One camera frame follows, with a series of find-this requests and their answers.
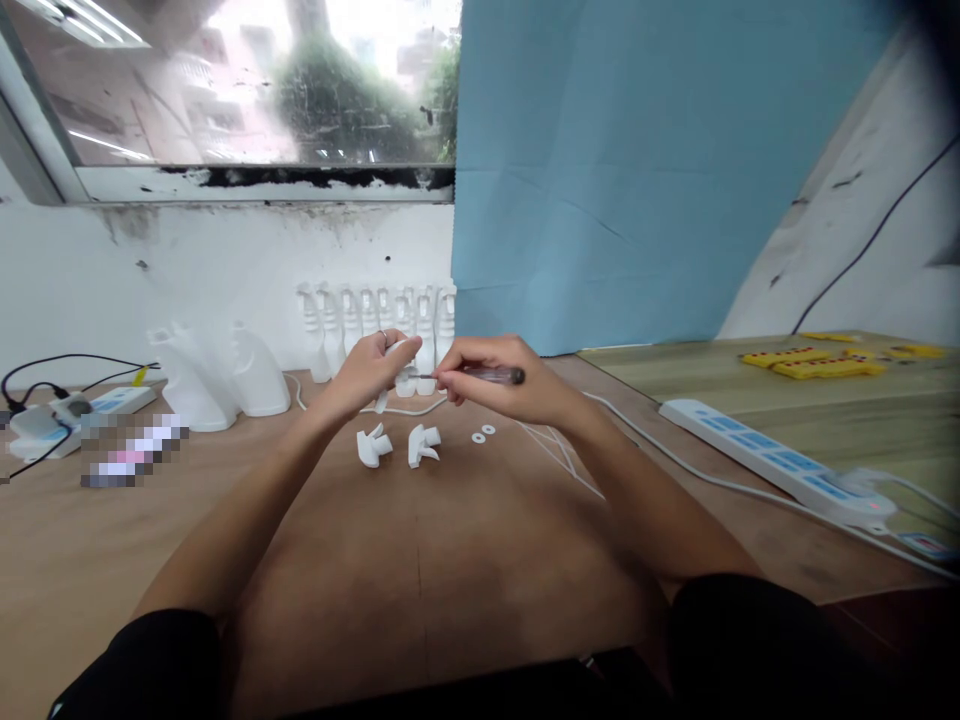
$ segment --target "blue paper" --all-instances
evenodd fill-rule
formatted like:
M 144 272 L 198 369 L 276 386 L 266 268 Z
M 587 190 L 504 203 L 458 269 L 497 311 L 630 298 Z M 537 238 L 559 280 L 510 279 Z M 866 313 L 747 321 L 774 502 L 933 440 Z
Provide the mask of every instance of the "blue paper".
M 867 0 L 466 0 L 458 334 L 714 337 L 893 26 Z

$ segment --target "person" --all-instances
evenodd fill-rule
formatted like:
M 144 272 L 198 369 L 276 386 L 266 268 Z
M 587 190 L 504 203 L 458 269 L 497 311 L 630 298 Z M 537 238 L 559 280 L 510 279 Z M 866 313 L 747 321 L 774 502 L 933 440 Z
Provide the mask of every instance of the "person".
M 413 361 L 421 346 L 391 329 L 361 339 L 320 400 L 193 529 L 147 588 L 129 623 L 53 703 L 50 717 L 216 718 L 218 621 L 229 615 L 324 449 Z M 459 372 L 519 367 L 520 385 Z M 670 603 L 672 698 L 655 682 L 608 682 L 576 660 L 361 701 L 298 717 L 371 712 L 556 710 L 605 716 L 739 714 L 849 703 L 883 708 L 884 685 L 804 598 L 772 584 L 736 538 L 639 450 L 606 412 L 565 383 L 518 336 L 457 338 L 434 376 L 457 407 L 471 401 L 550 425 L 606 496 L 627 547 Z

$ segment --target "wooden board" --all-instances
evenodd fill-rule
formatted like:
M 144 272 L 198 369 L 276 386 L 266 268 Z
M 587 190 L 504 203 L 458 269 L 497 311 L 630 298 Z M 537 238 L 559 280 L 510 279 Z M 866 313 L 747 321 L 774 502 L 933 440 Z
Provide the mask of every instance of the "wooden board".
M 609 375 L 577 358 L 551 363 L 694 465 L 764 485 Z M 300 377 L 305 399 L 322 392 Z M 391 397 L 390 404 L 433 400 Z M 158 401 L 141 413 L 165 410 Z M 79 454 L 0 487 L 0 716 L 48 709 L 126 622 L 187 531 L 298 412 L 194 435 L 143 487 L 81 488 Z M 395 451 L 369 470 L 356 457 L 355 434 L 381 419 Z M 235 717 L 634 644 L 661 624 L 663 599 L 620 546 L 604 503 L 556 457 L 512 421 L 476 406 L 444 405 L 422 420 L 440 429 L 439 463 L 406 466 L 406 435 L 420 420 L 363 415 L 307 481 L 225 635 Z M 497 433 L 474 444 L 470 436 L 487 423 Z M 8 431 L 2 440 L 10 440 Z M 706 485 L 653 456 L 771 579 L 815 602 L 937 584 L 830 528 Z M 17 466 L 9 456 L 0 463 Z M 578 472 L 587 476 L 579 463 Z
M 793 380 L 740 361 L 750 352 L 813 346 L 881 352 L 910 341 L 851 331 L 861 343 L 801 336 L 601 348 L 579 355 L 658 402 L 694 398 L 825 465 L 870 467 L 911 480 L 960 506 L 960 353 L 885 363 L 878 377 Z M 908 490 L 885 485 L 904 512 L 889 525 L 960 545 L 957 525 Z

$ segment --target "screwdriver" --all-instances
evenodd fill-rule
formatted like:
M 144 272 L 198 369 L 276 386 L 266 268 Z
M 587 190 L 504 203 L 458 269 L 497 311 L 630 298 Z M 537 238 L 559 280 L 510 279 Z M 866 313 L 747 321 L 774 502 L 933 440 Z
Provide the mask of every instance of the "screwdriver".
M 459 372 L 462 372 L 464 375 L 469 375 L 470 377 L 479 378 L 480 380 L 497 383 L 498 385 L 522 385 L 523 381 L 527 379 L 527 375 L 525 372 L 523 372 L 523 368 L 514 367 L 467 367 L 460 368 Z M 433 375 L 407 375 L 406 377 L 410 380 L 435 379 Z

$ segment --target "glass pane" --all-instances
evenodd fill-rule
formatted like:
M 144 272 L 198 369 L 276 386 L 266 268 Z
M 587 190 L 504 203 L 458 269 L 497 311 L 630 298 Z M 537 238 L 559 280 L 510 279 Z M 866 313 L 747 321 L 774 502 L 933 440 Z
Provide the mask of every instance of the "glass pane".
M 461 0 L 0 0 L 81 165 L 452 164 Z

